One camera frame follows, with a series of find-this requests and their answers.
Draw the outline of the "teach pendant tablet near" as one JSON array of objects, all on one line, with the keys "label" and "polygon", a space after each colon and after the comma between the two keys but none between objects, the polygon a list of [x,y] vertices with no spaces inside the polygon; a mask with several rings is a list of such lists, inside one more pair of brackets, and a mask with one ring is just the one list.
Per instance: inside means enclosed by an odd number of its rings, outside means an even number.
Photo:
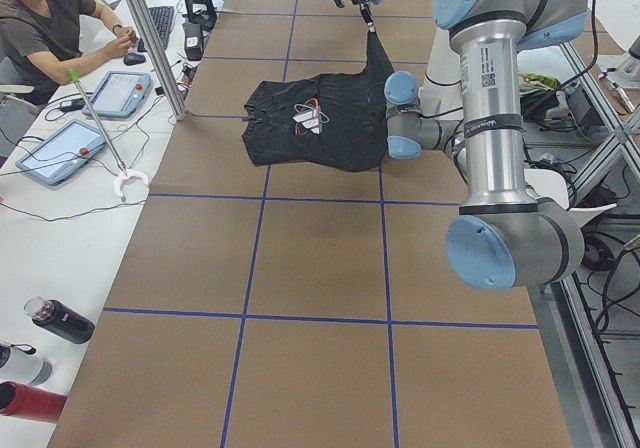
[{"label": "teach pendant tablet near", "polygon": [[81,120],[71,120],[15,162],[36,181],[57,186],[73,176],[106,144],[102,132]]}]

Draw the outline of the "black t-shirt with logo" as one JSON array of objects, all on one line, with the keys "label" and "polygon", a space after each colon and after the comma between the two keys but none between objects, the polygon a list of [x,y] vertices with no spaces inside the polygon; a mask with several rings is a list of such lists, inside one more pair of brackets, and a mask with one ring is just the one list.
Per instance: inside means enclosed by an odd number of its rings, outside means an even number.
[{"label": "black t-shirt with logo", "polygon": [[242,138],[251,161],[309,161],[348,172],[377,167],[387,151],[384,85],[394,69],[374,32],[366,55],[357,74],[261,82],[245,103]]}]

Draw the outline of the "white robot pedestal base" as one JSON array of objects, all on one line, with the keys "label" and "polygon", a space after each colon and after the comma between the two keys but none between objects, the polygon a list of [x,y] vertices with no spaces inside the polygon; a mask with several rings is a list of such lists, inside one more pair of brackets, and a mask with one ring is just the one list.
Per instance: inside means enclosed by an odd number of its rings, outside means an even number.
[{"label": "white robot pedestal base", "polygon": [[439,114],[440,120],[462,119],[460,80],[460,57],[449,46],[449,32],[437,27],[420,89],[422,113]]}]

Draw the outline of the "teach pendant tablet far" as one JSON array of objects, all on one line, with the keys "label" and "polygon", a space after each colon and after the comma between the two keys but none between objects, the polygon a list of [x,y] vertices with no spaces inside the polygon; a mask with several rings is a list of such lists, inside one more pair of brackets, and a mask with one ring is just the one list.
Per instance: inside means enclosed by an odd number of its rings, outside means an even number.
[{"label": "teach pendant tablet far", "polygon": [[142,104],[152,87],[149,73],[109,71],[90,96],[100,117],[124,119]]}]

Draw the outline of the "white water bottle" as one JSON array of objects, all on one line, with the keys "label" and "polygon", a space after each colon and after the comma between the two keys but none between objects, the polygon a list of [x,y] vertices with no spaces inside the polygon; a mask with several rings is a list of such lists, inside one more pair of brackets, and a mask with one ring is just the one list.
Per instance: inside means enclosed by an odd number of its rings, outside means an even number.
[{"label": "white water bottle", "polygon": [[1,380],[14,381],[29,386],[45,383],[52,373],[51,363],[36,354],[1,345]]}]

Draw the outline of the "seated person in grey shirt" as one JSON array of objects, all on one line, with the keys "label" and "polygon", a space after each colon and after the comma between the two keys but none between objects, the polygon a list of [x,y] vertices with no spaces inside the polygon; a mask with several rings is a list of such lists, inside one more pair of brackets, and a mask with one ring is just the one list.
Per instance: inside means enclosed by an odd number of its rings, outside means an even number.
[{"label": "seated person in grey shirt", "polygon": [[[82,53],[82,16],[100,20],[114,39],[95,52]],[[69,84],[71,70],[84,76],[124,57],[136,43],[134,29],[95,0],[1,0],[1,50],[20,82],[34,88],[24,96],[34,105],[45,104],[60,86]]]}]

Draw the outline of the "red water bottle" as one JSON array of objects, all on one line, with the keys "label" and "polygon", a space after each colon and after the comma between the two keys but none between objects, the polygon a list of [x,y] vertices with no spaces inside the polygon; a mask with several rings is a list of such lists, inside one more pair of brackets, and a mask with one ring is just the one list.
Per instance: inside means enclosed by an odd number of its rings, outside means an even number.
[{"label": "red water bottle", "polygon": [[36,387],[6,381],[1,383],[1,415],[56,423],[67,397]]}]

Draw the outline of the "black keyboard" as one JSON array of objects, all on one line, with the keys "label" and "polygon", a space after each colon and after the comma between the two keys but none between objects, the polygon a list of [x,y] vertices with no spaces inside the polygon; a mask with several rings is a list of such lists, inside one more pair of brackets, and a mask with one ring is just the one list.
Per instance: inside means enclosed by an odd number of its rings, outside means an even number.
[{"label": "black keyboard", "polygon": [[148,8],[164,50],[167,49],[173,28],[175,9],[173,6],[155,6]]}]

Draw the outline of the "black computer mouse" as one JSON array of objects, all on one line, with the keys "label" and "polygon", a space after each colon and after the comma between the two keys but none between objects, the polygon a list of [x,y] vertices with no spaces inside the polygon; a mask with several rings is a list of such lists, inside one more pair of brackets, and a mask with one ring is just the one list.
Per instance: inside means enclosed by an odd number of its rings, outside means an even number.
[{"label": "black computer mouse", "polygon": [[135,66],[146,62],[146,57],[138,52],[129,52],[123,57],[125,66]]}]

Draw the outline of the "aluminium frame post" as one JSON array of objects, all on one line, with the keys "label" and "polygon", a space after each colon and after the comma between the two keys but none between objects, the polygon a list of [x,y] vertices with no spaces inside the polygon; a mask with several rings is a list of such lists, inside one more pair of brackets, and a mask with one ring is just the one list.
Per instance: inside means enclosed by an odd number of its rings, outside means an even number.
[{"label": "aluminium frame post", "polygon": [[165,49],[163,48],[147,4],[145,0],[125,1],[135,22],[135,26],[138,28],[144,40],[159,84],[164,90],[164,95],[169,101],[173,114],[177,121],[182,121],[187,114],[186,105],[177,82],[174,79],[173,72],[165,54]]}]

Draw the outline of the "black water bottle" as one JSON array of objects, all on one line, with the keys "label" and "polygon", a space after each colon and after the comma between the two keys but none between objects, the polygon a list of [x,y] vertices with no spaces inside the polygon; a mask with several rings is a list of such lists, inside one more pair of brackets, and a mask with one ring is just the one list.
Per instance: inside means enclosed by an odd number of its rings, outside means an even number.
[{"label": "black water bottle", "polygon": [[73,344],[88,342],[95,329],[92,321],[55,299],[34,296],[25,302],[24,313],[34,325]]}]

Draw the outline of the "teach pendant tablet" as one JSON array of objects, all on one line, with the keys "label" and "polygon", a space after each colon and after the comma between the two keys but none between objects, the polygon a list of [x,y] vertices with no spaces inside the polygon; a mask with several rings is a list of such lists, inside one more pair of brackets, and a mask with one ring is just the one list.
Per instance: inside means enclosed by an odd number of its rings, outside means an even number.
[{"label": "teach pendant tablet", "polygon": [[90,96],[100,117],[124,119],[142,104],[152,87],[149,73],[109,71]]},{"label": "teach pendant tablet", "polygon": [[73,176],[106,144],[102,132],[81,120],[71,120],[15,162],[36,181],[57,186]]}]

